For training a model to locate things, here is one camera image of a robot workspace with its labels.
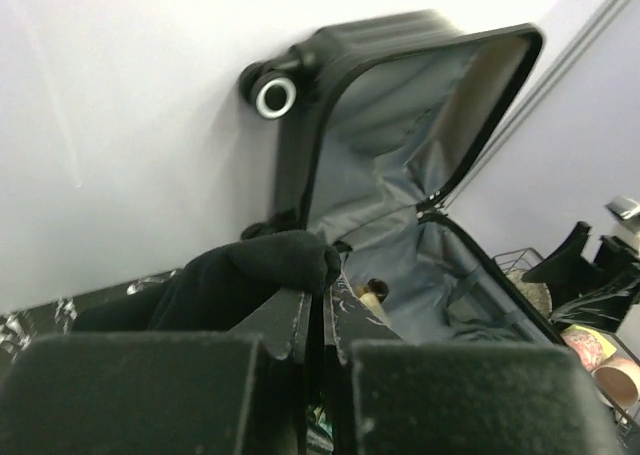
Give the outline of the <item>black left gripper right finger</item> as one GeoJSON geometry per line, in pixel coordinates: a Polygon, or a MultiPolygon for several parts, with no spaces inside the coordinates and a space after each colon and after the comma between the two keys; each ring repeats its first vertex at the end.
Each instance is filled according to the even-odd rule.
{"type": "Polygon", "coordinates": [[[403,341],[339,278],[324,301],[325,403],[338,454],[619,454],[568,349],[403,341]]]}

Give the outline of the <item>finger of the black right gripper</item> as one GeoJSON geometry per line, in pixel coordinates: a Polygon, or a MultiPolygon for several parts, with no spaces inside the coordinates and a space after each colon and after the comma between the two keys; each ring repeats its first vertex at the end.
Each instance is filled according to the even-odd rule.
{"type": "Polygon", "coordinates": [[[602,270],[582,257],[590,232],[591,226],[588,223],[577,222],[560,246],[528,270],[522,280],[526,283],[561,285],[573,282],[589,284],[597,281],[602,270]]]}

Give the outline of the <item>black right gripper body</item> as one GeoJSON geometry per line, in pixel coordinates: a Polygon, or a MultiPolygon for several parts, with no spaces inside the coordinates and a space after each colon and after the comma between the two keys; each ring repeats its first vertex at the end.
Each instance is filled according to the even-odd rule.
{"type": "Polygon", "coordinates": [[[614,225],[600,238],[595,262],[603,270],[603,285],[613,293],[605,306],[623,320],[639,298],[639,202],[617,195],[605,208],[614,225]]]}

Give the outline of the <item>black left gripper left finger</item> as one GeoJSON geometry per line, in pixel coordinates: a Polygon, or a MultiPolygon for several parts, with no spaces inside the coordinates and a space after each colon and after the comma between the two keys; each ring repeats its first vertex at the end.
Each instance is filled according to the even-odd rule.
{"type": "Polygon", "coordinates": [[[312,299],[281,290],[225,333],[47,336],[1,385],[5,454],[301,454],[312,299]]]}

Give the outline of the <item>black floral print garment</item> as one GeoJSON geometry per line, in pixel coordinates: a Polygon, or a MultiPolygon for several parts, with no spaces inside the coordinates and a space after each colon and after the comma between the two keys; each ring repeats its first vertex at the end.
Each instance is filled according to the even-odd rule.
{"type": "Polygon", "coordinates": [[[282,288],[322,296],[341,272],[338,251],[307,231],[214,248],[170,279],[88,308],[74,332],[228,331],[282,288]]]}

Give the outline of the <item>space astronaut hard-shell suitcase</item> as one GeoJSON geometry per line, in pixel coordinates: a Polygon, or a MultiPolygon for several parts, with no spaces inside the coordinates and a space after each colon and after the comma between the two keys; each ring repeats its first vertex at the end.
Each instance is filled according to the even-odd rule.
{"type": "Polygon", "coordinates": [[[559,341],[446,209],[543,48],[518,24],[466,31],[434,11],[334,24],[238,79],[278,126],[273,208],[243,237],[306,230],[353,287],[380,280],[412,342],[559,341]]]}

